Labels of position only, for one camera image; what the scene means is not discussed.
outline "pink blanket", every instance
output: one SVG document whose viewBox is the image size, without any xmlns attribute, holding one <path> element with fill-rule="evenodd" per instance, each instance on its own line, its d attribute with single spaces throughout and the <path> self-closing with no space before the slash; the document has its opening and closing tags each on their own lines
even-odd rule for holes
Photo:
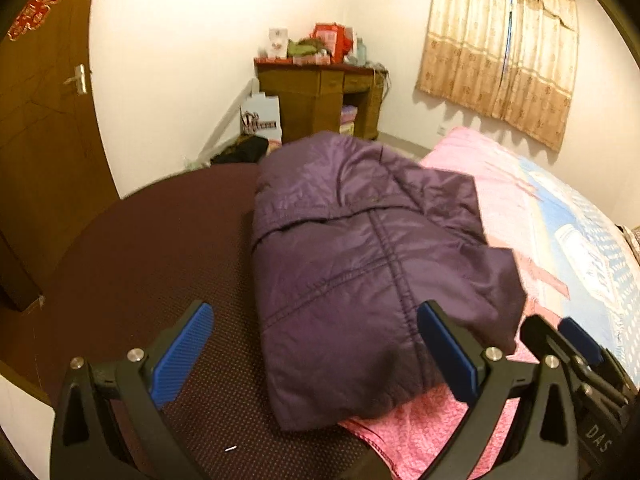
<svg viewBox="0 0 640 480">
<path fill-rule="evenodd" d="M 554 296 L 568 298 L 568 289 L 551 272 L 540 267 L 539 249 L 533 233 L 532 202 L 535 188 L 521 170 L 519 157 L 487 137 L 468 128 L 454 129 L 421 164 L 428 168 L 471 174 L 476 187 L 482 221 L 490 244 L 514 249 L 528 299 L 525 316 L 540 314 L 557 325 Z M 511 359 L 535 362 L 518 340 Z M 507 435 L 517 400 L 508 401 L 484 455 L 473 471 L 476 478 L 491 469 Z M 457 402 L 445 386 L 437 387 L 377 420 L 350 419 L 342 425 L 369 443 L 400 480 L 415 480 L 438 455 L 462 420 L 466 404 Z"/>
</svg>

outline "floor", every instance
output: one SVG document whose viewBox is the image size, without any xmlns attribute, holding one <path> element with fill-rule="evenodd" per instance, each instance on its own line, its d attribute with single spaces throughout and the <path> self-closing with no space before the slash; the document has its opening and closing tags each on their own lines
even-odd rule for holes
<svg viewBox="0 0 640 480">
<path fill-rule="evenodd" d="M 398 137 L 379 132 L 378 142 L 390 147 L 395 152 L 400 153 L 415 162 L 420 162 L 431 150 L 409 142 L 408 140 L 398 139 Z"/>
</svg>

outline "wooden cabinet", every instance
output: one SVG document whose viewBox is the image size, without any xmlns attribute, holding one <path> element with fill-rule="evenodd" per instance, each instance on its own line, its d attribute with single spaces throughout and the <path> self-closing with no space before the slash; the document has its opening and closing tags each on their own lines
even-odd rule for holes
<svg viewBox="0 0 640 480">
<path fill-rule="evenodd" d="M 354 135 L 378 136 L 385 74 L 344 64 L 256 63 L 260 90 L 280 99 L 282 142 L 340 129 L 343 105 L 358 107 Z"/>
</svg>

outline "door handle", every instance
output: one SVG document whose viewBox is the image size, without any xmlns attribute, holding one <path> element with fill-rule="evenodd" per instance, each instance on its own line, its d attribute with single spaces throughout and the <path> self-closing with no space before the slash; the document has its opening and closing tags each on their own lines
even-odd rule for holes
<svg viewBox="0 0 640 480">
<path fill-rule="evenodd" d="M 68 85 L 75 81 L 76 91 L 78 92 L 78 95 L 86 95 L 86 79 L 84 76 L 84 65 L 80 64 L 76 66 L 74 72 L 76 75 L 73 77 L 70 77 L 69 79 L 66 79 L 63 82 L 63 84 Z"/>
</svg>

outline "folded cloth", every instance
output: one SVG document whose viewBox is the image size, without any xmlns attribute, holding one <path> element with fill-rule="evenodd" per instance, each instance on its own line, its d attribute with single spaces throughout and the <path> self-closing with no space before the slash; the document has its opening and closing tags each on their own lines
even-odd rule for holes
<svg viewBox="0 0 640 480">
<path fill-rule="evenodd" d="M 358 115 L 358 109 L 353 105 L 342 107 L 340 112 L 340 124 L 353 123 Z"/>
<path fill-rule="evenodd" d="M 525 293 L 511 250 L 486 243 L 472 177 L 328 132 L 259 169 L 255 293 L 283 430 L 377 417 L 441 383 L 416 326 L 425 300 L 514 351 Z"/>
</svg>

